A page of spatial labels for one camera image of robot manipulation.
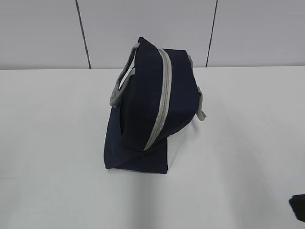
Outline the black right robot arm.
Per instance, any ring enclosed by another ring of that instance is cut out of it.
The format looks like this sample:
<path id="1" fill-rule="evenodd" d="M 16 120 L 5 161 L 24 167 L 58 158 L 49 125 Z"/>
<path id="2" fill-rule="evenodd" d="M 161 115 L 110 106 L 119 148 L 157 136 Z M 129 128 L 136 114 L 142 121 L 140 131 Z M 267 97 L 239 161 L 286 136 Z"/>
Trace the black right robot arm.
<path id="1" fill-rule="evenodd" d="M 305 222 L 305 194 L 293 195 L 289 199 L 289 204 L 295 214 L 295 217 Z"/>

